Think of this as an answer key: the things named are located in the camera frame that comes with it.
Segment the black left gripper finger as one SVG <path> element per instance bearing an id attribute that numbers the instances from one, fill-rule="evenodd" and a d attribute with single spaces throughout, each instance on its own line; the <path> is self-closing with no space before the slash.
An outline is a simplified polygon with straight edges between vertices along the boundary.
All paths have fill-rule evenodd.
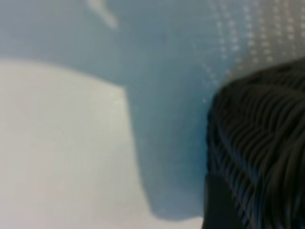
<path id="1" fill-rule="evenodd" d="M 204 185 L 203 229 L 242 229 L 228 185 L 220 176 L 207 175 Z"/>

